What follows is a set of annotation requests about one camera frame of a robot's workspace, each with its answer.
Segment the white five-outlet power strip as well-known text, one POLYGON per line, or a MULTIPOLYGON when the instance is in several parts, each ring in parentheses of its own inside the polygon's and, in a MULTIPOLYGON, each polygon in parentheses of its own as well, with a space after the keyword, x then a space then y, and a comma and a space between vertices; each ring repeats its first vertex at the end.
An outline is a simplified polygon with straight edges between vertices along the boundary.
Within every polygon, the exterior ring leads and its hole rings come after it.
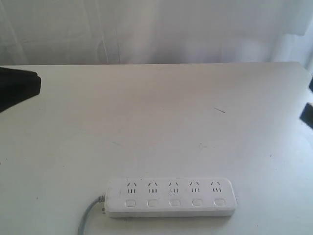
POLYGON ((113 179, 104 212, 111 218, 231 216, 237 200, 226 178, 113 179))

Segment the white sheer curtain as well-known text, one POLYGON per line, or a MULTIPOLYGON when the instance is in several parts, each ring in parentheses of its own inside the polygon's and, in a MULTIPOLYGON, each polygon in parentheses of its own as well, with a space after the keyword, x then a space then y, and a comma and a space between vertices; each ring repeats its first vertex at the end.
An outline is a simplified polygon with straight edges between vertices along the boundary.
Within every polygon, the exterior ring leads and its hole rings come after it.
POLYGON ((2 65, 299 62, 310 0, 3 0, 2 65))

